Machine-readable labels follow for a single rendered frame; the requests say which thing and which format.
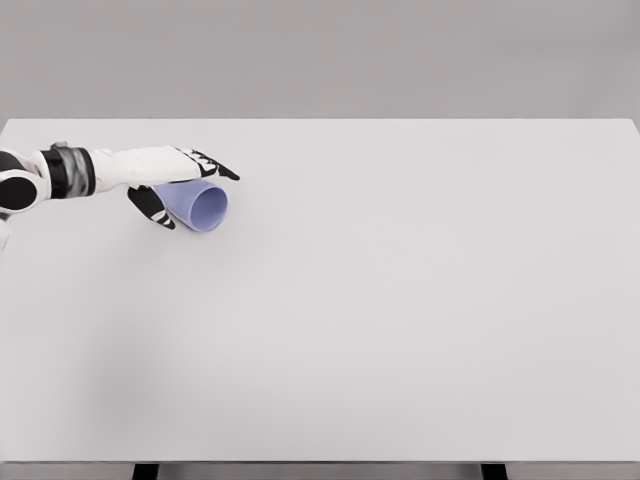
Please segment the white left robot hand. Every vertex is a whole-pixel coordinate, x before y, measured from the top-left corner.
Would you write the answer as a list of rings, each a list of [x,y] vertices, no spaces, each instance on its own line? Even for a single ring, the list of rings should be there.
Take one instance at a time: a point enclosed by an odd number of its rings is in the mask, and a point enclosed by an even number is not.
[[[128,199],[146,219],[169,230],[175,229],[175,222],[180,220],[169,212],[155,186],[196,179],[209,182],[213,178],[240,179],[239,174],[219,160],[193,148],[141,148],[128,151],[126,157],[126,180],[135,184],[126,185]]]

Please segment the light purple cup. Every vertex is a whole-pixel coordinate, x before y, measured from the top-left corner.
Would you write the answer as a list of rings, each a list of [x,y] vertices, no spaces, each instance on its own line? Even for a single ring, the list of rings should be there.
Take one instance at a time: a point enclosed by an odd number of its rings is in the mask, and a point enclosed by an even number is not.
[[[154,187],[164,205],[195,232],[209,232],[224,219],[228,196],[221,187],[202,179]]]

